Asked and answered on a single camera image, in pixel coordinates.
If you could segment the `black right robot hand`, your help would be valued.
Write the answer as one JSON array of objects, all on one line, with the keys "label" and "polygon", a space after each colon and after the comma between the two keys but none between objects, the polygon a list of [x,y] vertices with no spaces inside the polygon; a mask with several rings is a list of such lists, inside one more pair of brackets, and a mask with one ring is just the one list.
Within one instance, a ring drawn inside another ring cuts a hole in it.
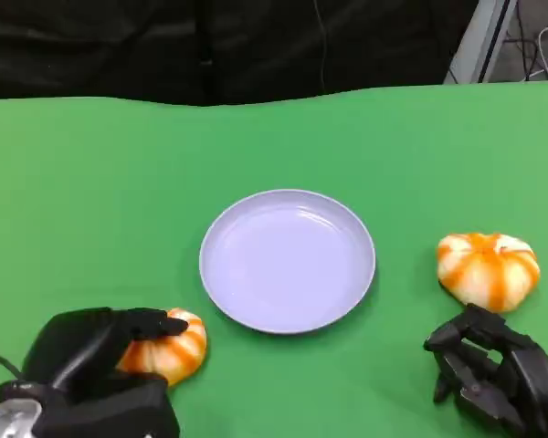
[{"label": "black right robot hand", "polygon": [[505,319],[474,304],[424,342],[439,372],[433,402],[458,408],[511,437],[548,437],[548,355]]}]

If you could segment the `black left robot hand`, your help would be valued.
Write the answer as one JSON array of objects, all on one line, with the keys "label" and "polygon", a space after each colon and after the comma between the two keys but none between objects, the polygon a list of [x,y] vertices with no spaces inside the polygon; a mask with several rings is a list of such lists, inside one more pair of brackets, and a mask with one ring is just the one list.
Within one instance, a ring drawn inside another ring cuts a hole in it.
[{"label": "black left robot hand", "polygon": [[188,323],[153,308],[87,308],[52,317],[26,354],[21,379],[45,385],[75,401],[116,373],[134,341],[182,334]]}]

